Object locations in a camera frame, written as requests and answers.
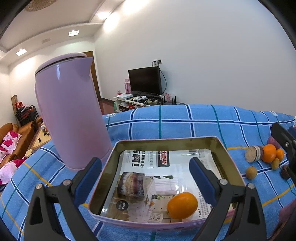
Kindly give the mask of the small orange tangerine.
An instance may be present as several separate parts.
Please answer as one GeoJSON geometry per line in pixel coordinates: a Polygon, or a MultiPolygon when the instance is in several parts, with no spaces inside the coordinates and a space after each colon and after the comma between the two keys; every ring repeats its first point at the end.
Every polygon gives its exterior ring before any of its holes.
{"type": "Polygon", "coordinates": [[[285,152],[283,149],[279,148],[276,150],[276,157],[279,159],[279,161],[281,162],[284,157],[285,157],[285,152]]]}

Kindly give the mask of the large orange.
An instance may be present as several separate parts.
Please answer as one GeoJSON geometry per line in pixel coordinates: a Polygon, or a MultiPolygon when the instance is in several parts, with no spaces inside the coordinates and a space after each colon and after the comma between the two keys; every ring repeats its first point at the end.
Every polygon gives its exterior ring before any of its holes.
{"type": "Polygon", "coordinates": [[[262,161],[265,163],[271,163],[275,158],[277,154],[277,149],[272,144],[267,144],[263,146],[263,156],[262,161]]]}

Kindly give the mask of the yellow-green longan fruit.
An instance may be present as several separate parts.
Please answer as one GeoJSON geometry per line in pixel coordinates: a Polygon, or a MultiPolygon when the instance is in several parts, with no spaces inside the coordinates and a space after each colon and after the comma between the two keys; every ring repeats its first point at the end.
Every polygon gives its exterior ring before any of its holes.
{"type": "Polygon", "coordinates": [[[277,170],[279,168],[279,166],[280,166],[280,160],[279,160],[279,158],[275,158],[271,163],[271,168],[273,170],[277,170]]]}

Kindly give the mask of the brown longan fruit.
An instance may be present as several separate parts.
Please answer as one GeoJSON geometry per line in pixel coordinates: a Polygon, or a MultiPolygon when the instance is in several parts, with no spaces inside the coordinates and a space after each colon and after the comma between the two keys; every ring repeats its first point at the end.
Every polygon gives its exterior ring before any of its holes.
{"type": "Polygon", "coordinates": [[[257,169],[254,166],[248,167],[245,176],[247,179],[253,180],[257,176],[257,169]]]}

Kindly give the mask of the purple sugarcane piece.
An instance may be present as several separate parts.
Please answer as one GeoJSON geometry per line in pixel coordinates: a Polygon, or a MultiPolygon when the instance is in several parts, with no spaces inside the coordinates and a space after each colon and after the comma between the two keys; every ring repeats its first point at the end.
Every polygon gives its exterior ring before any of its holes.
{"type": "Polygon", "coordinates": [[[245,151],[245,159],[248,163],[253,163],[261,160],[263,157],[262,146],[250,146],[245,151]]]}

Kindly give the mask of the small orange kumquat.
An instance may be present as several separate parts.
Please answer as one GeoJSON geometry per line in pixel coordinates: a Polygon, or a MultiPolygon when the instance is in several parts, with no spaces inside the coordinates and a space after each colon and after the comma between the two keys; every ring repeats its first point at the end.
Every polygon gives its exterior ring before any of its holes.
{"type": "Polygon", "coordinates": [[[197,198],[190,192],[175,195],[166,205],[168,214],[173,219],[186,219],[198,208],[197,198]]]}

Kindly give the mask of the dark wrinkled passion fruit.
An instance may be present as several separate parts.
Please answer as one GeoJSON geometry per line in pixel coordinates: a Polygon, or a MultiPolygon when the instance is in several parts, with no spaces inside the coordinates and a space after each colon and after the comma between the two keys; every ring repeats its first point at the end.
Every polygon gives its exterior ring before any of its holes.
{"type": "Polygon", "coordinates": [[[290,178],[287,168],[288,168],[288,165],[283,165],[281,167],[280,175],[284,180],[288,180],[290,178]]]}

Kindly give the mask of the purple round passion fruit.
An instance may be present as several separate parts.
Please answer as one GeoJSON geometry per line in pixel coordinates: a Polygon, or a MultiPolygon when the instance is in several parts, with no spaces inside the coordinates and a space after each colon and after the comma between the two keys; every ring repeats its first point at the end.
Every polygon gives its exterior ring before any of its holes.
{"type": "Polygon", "coordinates": [[[276,147],[276,149],[281,148],[281,145],[275,140],[274,137],[270,136],[267,140],[268,144],[274,145],[276,147]]]}

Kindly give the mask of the blue plaid towel cloth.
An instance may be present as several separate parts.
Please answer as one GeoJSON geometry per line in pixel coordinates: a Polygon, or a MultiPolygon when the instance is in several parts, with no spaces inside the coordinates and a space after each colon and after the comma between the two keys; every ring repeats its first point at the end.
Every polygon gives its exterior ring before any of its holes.
{"type": "MultiPolygon", "coordinates": [[[[192,104],[139,108],[105,115],[103,120],[112,144],[121,140],[216,136],[244,174],[248,167],[244,157],[247,147],[265,145],[273,123],[289,128],[295,118],[272,111],[192,104]]],[[[254,166],[258,174],[253,183],[262,202],[267,236],[271,237],[280,209],[295,200],[295,186],[291,180],[283,180],[280,171],[267,163],[256,162],[254,166]]],[[[1,195],[1,219],[17,240],[23,240],[27,210],[36,184],[55,186],[74,176],[75,172],[64,165],[52,142],[20,165],[1,195]]]]}

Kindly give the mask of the wooden coffee table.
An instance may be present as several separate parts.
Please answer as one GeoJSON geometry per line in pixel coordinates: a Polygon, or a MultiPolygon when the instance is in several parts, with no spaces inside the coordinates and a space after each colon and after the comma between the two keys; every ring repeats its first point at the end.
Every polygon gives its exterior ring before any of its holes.
{"type": "Polygon", "coordinates": [[[26,151],[25,157],[28,158],[36,150],[41,148],[44,144],[48,143],[51,140],[50,133],[44,123],[38,128],[36,134],[34,135],[28,150],[26,151]]]}

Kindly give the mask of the pink floral cushion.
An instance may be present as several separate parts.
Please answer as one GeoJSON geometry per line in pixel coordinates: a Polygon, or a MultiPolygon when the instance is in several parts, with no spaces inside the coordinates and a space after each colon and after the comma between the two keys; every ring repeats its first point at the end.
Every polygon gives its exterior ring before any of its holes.
{"type": "Polygon", "coordinates": [[[15,149],[22,135],[14,131],[8,131],[4,136],[1,147],[11,154],[15,149]]]}

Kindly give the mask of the lilac electric kettle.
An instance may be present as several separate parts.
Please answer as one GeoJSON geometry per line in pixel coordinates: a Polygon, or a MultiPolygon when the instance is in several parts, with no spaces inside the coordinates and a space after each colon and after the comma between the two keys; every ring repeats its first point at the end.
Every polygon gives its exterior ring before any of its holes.
{"type": "Polygon", "coordinates": [[[35,72],[35,94],[45,126],[64,164],[82,170],[92,158],[105,164],[112,150],[91,75],[93,58],[70,53],[35,72]]]}

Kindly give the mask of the white tv stand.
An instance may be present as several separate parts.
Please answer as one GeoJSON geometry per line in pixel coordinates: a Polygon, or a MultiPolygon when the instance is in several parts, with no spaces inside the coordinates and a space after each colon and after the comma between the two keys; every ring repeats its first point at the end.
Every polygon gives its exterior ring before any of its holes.
{"type": "Polygon", "coordinates": [[[146,96],[133,96],[128,93],[116,95],[114,99],[114,110],[117,113],[162,104],[161,99],[151,99],[146,96]]]}

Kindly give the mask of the black television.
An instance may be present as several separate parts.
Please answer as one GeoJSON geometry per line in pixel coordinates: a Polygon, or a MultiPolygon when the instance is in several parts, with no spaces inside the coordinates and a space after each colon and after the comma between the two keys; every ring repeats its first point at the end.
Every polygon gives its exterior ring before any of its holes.
{"type": "Polygon", "coordinates": [[[128,70],[132,94],[162,94],[161,73],[159,67],[145,67],[128,70]]]}

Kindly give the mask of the brown wooden door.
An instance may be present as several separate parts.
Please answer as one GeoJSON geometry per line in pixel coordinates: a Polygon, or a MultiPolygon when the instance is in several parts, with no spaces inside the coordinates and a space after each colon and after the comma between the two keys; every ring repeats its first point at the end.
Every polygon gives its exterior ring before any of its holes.
{"type": "Polygon", "coordinates": [[[93,58],[93,62],[92,62],[90,71],[91,71],[91,75],[92,75],[92,79],[93,79],[93,84],[94,84],[96,96],[97,96],[98,101],[100,101],[101,100],[101,95],[100,95],[100,90],[99,90],[99,85],[98,85],[98,79],[97,79],[97,74],[96,74],[93,51],[87,51],[87,52],[83,52],[83,53],[87,57],[92,57],[93,58]]]}

